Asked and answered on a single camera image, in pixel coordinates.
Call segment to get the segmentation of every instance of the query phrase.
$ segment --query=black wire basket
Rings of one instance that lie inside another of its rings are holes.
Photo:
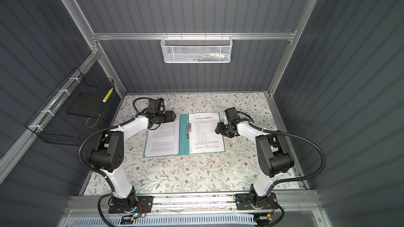
[[[109,98],[114,91],[112,79],[80,74],[25,127],[45,143],[81,145],[93,132],[110,126],[115,109],[105,107],[114,102]]]

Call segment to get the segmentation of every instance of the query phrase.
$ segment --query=black mounting plate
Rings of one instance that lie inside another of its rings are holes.
[[[146,206],[146,213],[150,213],[153,206],[153,196],[137,196],[137,201]],[[145,207],[142,205],[142,213],[145,212]],[[117,204],[110,206],[108,210],[109,214],[119,214],[125,212],[119,208]],[[140,213],[140,207],[137,207],[133,213]]]
[[[250,203],[250,196],[248,193],[240,193],[240,194],[235,194],[234,195],[237,199],[241,200],[240,203],[236,202],[237,210],[256,210]],[[268,196],[271,200],[276,201],[276,195],[274,193],[270,193]],[[271,208],[273,210],[277,209],[278,207],[273,204],[268,202],[268,204],[265,204],[261,210],[270,210]]]

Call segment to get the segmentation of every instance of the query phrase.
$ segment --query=floral pattern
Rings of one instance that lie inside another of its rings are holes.
[[[274,119],[263,93],[209,93],[142,95],[164,98],[167,110],[178,114],[196,112],[220,112],[235,107],[255,121],[255,124],[276,130]],[[134,117],[132,102],[139,95],[127,95],[119,109],[115,124]],[[147,100],[136,102],[139,110],[147,107]],[[125,141],[125,157],[122,163],[126,176],[139,194],[184,193],[205,191],[249,190],[259,174],[255,144],[245,137],[224,138],[225,152],[143,158],[147,130],[140,131]],[[292,169],[285,178],[295,177]],[[297,182],[278,184],[275,189],[298,189]],[[85,195],[110,192],[105,179],[93,173]]]

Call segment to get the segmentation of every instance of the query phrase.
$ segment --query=paper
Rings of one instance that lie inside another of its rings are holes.
[[[179,119],[163,123],[156,130],[149,130],[146,139],[146,157],[177,155],[179,153]]]
[[[215,133],[219,113],[204,112],[189,114],[191,132],[189,133],[189,153],[223,152],[225,150],[223,136]]]

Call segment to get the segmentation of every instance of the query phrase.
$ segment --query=yellow connector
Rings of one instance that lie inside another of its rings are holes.
[[[103,103],[105,103],[107,100],[108,100],[108,98],[110,97],[110,95],[112,94],[112,91],[114,90],[114,88],[111,88],[109,91],[108,91],[108,93],[107,93],[107,95],[104,97],[104,99],[102,100],[102,102]]]

